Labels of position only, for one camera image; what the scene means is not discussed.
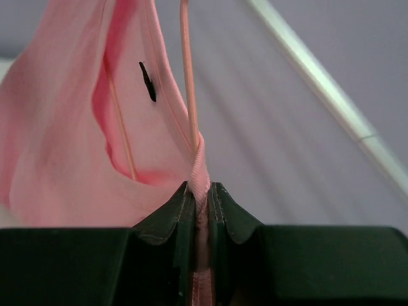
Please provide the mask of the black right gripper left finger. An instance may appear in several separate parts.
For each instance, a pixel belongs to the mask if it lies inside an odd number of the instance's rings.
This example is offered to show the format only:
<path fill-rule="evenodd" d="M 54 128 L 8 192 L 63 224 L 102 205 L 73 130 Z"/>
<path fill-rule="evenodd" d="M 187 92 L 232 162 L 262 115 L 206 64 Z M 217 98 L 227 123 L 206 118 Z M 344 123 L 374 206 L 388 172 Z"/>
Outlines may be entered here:
<path fill-rule="evenodd" d="M 189 305 L 195 200 L 182 184 L 131 228 L 1 230 L 2 305 Z"/>

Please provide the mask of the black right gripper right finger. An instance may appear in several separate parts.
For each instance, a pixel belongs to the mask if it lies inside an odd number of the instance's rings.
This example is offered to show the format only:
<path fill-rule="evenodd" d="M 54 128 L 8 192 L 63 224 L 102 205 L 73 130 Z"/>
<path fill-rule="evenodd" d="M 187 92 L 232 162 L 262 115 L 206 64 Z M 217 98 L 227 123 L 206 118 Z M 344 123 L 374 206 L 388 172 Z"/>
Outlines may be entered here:
<path fill-rule="evenodd" d="M 385 226 L 266 225 L 212 183 L 219 305 L 406 305 L 407 237 Z"/>

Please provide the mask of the pink t shirt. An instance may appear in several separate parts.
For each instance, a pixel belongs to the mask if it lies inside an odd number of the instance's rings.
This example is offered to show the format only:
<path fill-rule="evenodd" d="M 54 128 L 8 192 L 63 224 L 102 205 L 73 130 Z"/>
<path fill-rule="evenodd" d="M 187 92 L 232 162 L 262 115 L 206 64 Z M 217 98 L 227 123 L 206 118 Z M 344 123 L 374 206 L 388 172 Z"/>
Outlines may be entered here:
<path fill-rule="evenodd" d="M 205 143 L 195 156 L 155 3 L 50 1 L 1 83 L 1 206 L 20 228 L 131 228 L 182 184 L 195 200 L 189 305 L 214 305 Z"/>

